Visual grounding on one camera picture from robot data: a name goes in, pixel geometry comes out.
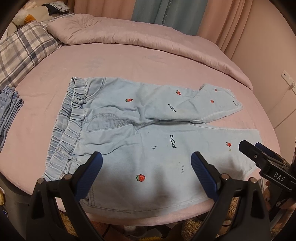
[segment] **silver bolt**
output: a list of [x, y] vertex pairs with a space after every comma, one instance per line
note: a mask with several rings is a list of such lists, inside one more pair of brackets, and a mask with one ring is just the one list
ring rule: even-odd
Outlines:
[[252, 183], [254, 183], [254, 184], [257, 182], [257, 179], [254, 178], [254, 177], [251, 177], [249, 180], [250, 180]]
[[71, 178], [72, 178], [72, 174], [66, 174], [65, 176], [64, 176], [64, 178], [66, 179], [66, 180], [70, 180]]
[[224, 179], [224, 180], [228, 180], [228, 179], [230, 178], [230, 176], [229, 176], [228, 174], [226, 174], [226, 173], [223, 173], [223, 174], [221, 175], [221, 177], [222, 177], [222, 179]]
[[44, 181], [44, 178], [41, 177], [37, 180], [37, 183], [41, 184], [41, 183], [43, 183], [43, 181]]

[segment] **wall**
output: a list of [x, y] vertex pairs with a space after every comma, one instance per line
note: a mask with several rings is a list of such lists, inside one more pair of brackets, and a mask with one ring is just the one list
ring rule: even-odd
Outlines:
[[296, 95], [288, 90], [281, 73], [285, 69], [296, 81], [296, 36], [270, 1], [253, 1], [231, 60], [251, 80], [254, 94], [275, 129], [281, 155], [291, 161], [296, 137]]

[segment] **strawberry print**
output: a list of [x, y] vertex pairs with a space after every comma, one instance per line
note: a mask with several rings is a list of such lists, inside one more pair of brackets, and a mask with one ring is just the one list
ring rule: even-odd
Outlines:
[[137, 181], [143, 182], [145, 180], [145, 176], [140, 174], [140, 175], [137, 175], [136, 179]]

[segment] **power strip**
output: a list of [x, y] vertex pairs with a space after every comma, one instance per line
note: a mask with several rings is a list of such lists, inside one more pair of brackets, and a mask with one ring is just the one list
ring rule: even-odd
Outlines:
[[296, 95], [296, 85], [295, 85], [295, 82], [291, 78], [291, 76], [288, 74], [288, 72], [284, 70], [282, 72], [281, 76], [288, 83], [289, 86], [293, 85], [293, 83], [294, 83], [292, 90], [293, 90], [294, 94]]

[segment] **mattress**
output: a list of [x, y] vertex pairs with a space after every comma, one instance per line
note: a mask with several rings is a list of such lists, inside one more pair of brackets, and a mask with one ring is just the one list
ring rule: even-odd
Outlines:
[[[211, 125], [258, 129], [263, 144], [280, 153], [275, 132], [262, 106], [248, 87], [230, 76], [182, 56], [139, 46], [66, 45], [42, 60], [16, 88], [24, 105], [12, 123], [0, 153], [0, 172], [29, 194], [44, 172], [52, 128], [72, 76], [121, 77], [195, 90], [209, 83], [230, 89], [243, 104], [243, 110], [211, 122]], [[252, 176], [260, 178], [258, 170]], [[145, 219], [121, 220], [88, 215], [92, 220], [117, 225], [159, 225], [207, 212], [212, 204], [212, 200], [208, 200], [165, 216]], [[60, 200], [58, 205], [64, 210]]]

